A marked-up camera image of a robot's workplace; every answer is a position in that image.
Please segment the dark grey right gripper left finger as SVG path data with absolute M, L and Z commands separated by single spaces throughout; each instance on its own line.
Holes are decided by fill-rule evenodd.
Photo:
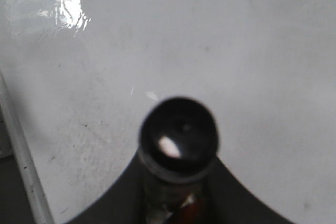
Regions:
M 143 167 L 137 155 L 116 182 L 68 223 L 145 223 Z

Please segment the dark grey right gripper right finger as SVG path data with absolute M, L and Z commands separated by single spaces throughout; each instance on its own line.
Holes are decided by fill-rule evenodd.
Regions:
M 206 177 L 205 223 L 292 223 L 255 197 L 217 156 Z

